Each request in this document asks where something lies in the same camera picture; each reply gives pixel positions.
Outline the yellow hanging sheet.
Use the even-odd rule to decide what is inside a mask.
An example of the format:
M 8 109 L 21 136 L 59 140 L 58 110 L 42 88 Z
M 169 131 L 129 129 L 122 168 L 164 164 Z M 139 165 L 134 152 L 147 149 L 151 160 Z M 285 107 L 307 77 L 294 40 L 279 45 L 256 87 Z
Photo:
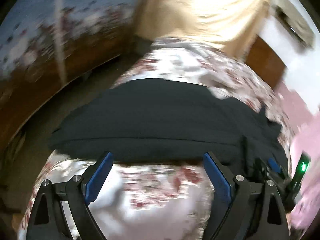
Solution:
M 203 42 L 241 59 L 255 42 L 269 8 L 270 0 L 139 0 L 135 34 L 149 41 L 179 37 Z

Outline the floral satin bed cover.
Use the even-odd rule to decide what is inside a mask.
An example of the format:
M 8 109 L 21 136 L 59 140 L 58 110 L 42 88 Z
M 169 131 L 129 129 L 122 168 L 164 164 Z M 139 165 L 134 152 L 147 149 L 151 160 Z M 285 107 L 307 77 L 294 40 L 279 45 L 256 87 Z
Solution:
M 289 239 L 287 134 L 251 68 L 158 40 L 53 131 L 18 239 Z

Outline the olive cloth on wall unit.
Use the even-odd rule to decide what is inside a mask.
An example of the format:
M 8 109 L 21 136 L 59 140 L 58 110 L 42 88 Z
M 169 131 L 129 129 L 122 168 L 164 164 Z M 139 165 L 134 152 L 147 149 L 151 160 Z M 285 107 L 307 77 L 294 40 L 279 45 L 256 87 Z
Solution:
M 289 0 L 276 0 L 274 11 L 276 19 L 299 41 L 302 47 L 313 48 L 315 34 L 305 18 Z

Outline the blue fabric wardrobe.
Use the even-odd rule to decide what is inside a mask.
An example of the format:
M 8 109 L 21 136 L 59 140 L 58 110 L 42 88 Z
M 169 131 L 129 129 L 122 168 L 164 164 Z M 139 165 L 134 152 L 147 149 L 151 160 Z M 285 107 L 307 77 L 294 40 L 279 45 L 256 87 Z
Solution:
M 1 150 L 81 74 L 121 54 L 136 0 L 18 0 L 1 23 Z

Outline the brown wooden headboard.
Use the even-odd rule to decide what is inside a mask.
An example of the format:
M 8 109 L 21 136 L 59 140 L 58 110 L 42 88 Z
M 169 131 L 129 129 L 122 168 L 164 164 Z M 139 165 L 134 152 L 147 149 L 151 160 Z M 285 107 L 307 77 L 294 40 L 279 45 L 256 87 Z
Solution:
M 255 71 L 272 89 L 275 89 L 281 81 L 286 68 L 280 57 L 259 36 L 253 43 L 245 64 Z

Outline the black padded jacket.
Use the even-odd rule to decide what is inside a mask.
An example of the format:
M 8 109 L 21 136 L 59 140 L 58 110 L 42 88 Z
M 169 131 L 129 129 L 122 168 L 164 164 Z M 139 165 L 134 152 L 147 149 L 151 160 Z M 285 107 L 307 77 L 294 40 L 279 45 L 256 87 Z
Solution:
M 288 168 L 280 130 L 264 109 L 218 99 L 204 86 L 141 79 L 73 110 L 52 133 L 49 147 L 79 159 L 111 152 L 120 163 L 196 161 L 212 152 L 234 174 L 251 178 L 259 158 Z

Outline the pink curtain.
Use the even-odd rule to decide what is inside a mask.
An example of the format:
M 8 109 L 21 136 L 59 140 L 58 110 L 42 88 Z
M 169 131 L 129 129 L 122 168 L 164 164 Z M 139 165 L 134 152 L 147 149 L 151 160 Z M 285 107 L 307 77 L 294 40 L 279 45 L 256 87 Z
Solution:
M 298 201 L 290 213 L 295 229 L 307 230 L 319 211 L 319 114 L 303 125 L 290 146 L 292 174 L 304 174 Z

